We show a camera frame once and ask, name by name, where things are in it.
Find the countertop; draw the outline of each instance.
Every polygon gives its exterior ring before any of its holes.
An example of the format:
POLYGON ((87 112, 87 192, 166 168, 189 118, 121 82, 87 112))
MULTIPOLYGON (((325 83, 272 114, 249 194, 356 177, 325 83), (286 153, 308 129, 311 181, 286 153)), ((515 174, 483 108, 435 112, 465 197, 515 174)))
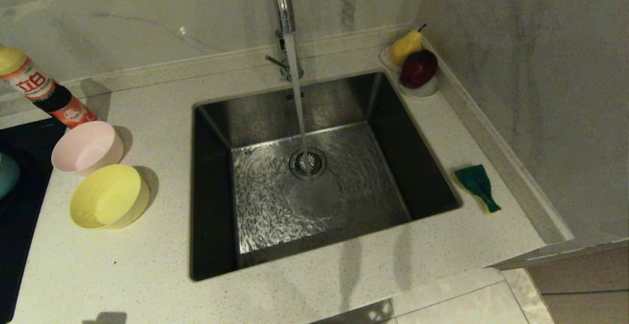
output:
MULTIPOLYGON (((380 47, 302 60, 302 84, 385 71, 380 47)), ((449 84, 440 77, 440 84, 449 84)), ((68 205, 83 180, 55 171, 41 209, 13 323, 80 323, 126 313, 126 324, 307 324, 413 286, 544 246, 500 175, 441 93, 403 102, 462 207, 278 261, 194 282, 190 277, 193 106, 287 88, 269 64, 93 97, 123 132, 121 163, 141 167, 155 199, 120 230, 84 230, 68 205), (485 214, 450 174, 483 164, 503 210, 485 214)), ((0 118, 0 128, 45 118, 0 118)))

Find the running water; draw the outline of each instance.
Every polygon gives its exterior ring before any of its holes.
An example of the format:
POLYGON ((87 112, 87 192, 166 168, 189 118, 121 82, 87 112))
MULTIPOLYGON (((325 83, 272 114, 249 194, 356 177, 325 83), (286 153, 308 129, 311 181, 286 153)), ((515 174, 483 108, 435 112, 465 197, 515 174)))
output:
POLYGON ((301 133, 301 147, 304 154, 306 174, 310 174, 311 165, 306 149, 306 126, 304 125, 304 111, 301 105, 301 89, 299 89, 299 67, 297 66, 297 46, 295 45, 295 33, 285 33, 286 56, 288 56, 288 66, 292 76, 292 94, 295 97, 295 107, 297 108, 297 120, 299 120, 299 133, 301 133))

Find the sponge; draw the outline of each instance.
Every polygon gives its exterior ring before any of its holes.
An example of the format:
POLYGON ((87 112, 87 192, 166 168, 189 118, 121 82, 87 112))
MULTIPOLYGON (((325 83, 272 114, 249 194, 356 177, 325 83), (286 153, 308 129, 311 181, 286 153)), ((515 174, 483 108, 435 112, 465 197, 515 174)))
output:
POLYGON ((491 196, 491 183, 483 165, 459 169, 454 174, 467 191, 485 202, 489 212, 494 213, 501 210, 501 207, 491 196))

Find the drain strainer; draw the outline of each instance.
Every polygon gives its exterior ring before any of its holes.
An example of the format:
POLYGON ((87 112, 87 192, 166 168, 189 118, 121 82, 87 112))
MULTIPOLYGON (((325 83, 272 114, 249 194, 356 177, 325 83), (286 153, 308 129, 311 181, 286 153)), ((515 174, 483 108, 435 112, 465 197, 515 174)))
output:
POLYGON ((325 172, 328 163, 325 154, 319 149, 315 147, 308 147, 307 149, 308 158, 306 158, 303 150, 299 149, 290 156, 289 161, 290 172, 301 180, 313 180, 320 177, 325 172))

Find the soap dish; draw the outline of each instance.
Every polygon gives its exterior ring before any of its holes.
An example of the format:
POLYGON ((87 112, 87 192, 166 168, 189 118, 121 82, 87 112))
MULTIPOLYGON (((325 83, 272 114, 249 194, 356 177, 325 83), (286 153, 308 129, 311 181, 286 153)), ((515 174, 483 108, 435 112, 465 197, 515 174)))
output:
POLYGON ((384 64, 384 66, 391 71, 394 72, 402 72, 402 66, 393 63, 391 60, 391 46, 387 46, 386 48, 380 51, 380 60, 384 64))
POLYGON ((412 99, 426 99, 432 97, 439 91, 439 80, 436 77, 433 77, 421 87, 414 89, 406 88, 398 82, 398 87, 400 88, 402 94, 406 95, 406 97, 412 99))

